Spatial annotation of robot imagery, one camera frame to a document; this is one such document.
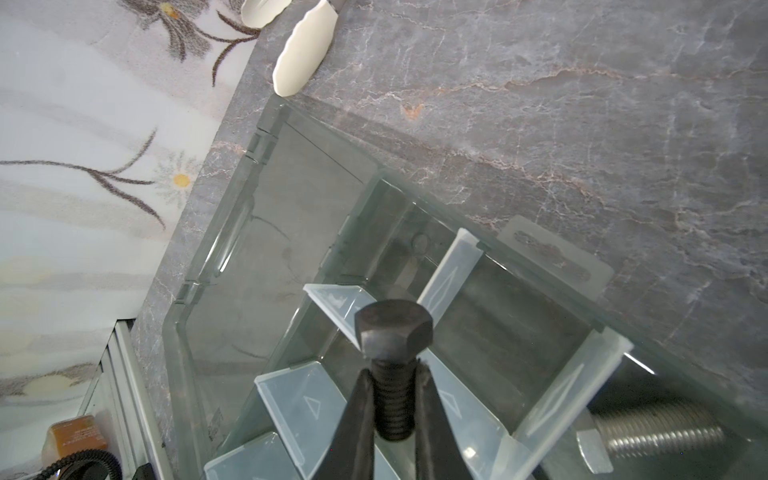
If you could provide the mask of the silver hex bolt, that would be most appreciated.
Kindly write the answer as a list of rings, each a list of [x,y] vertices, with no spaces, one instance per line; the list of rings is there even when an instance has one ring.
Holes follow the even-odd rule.
[[[725,430],[709,410],[687,400],[587,412],[576,430],[579,453],[593,474],[613,472],[615,458],[685,453],[725,440]]]

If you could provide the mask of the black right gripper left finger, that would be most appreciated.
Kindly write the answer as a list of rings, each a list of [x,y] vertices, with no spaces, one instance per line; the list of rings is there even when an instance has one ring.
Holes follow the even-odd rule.
[[[362,369],[314,480],[374,478],[375,403],[371,372]]]

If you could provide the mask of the black hex bolt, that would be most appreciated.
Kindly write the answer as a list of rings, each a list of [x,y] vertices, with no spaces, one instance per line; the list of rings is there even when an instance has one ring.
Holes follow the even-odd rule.
[[[433,342],[431,314],[410,300],[377,301],[355,314],[355,334],[370,361],[376,430],[386,441],[403,441],[415,429],[417,357]]]

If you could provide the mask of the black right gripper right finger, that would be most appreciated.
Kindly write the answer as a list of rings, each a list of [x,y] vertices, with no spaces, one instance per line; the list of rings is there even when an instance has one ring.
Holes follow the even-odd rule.
[[[428,366],[417,362],[415,373],[416,478],[472,480],[456,443],[447,414]]]

